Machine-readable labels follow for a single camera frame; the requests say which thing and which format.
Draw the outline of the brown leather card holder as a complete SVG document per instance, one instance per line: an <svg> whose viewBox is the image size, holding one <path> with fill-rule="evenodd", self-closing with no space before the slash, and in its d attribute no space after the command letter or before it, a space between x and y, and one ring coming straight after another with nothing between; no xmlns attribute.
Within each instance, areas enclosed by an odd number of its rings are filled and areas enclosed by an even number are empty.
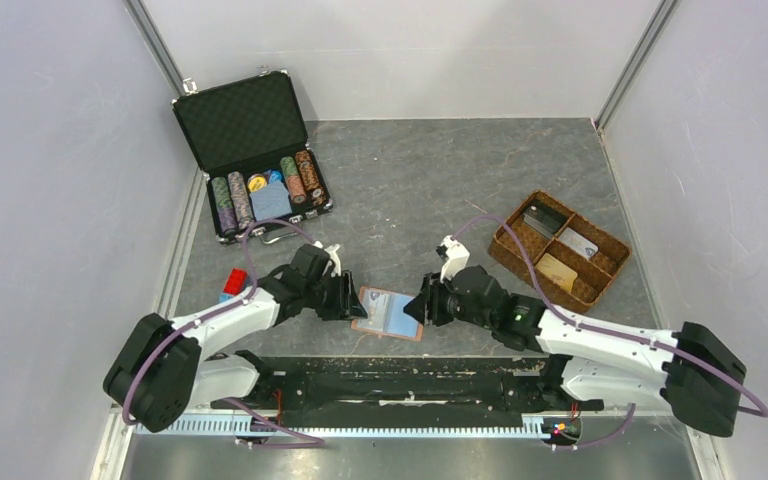
<svg viewBox="0 0 768 480"><path fill-rule="evenodd" d="M410 341L421 340L423 326L404 312L413 296L364 286L359 291L359 298L367 317L353 320L353 330Z"/></svg>

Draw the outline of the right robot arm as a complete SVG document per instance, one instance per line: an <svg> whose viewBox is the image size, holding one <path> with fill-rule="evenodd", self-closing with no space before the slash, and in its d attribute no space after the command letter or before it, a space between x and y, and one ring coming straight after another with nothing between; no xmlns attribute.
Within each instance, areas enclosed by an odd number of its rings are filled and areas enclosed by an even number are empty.
<svg viewBox="0 0 768 480"><path fill-rule="evenodd" d="M734 433L746 367L704 325L670 331L596 320L510 293L480 266L450 279L426 275L404 312L421 324L470 323L510 349L548 355L537 392L551 408L572 400L635 404L667 409L712 436Z"/></svg>

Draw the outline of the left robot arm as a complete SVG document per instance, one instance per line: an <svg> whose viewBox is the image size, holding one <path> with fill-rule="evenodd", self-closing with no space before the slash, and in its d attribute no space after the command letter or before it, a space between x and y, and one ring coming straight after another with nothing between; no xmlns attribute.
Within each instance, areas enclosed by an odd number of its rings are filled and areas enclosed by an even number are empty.
<svg viewBox="0 0 768 480"><path fill-rule="evenodd" d="M292 260L241 294L200 312L137 321L107 372L103 391L122 409L125 424L152 433L171 426L188 408L231 398L266 405L273 379L256 360L215 354L309 309L323 321L361 318L366 312L337 244L299 247Z"/></svg>

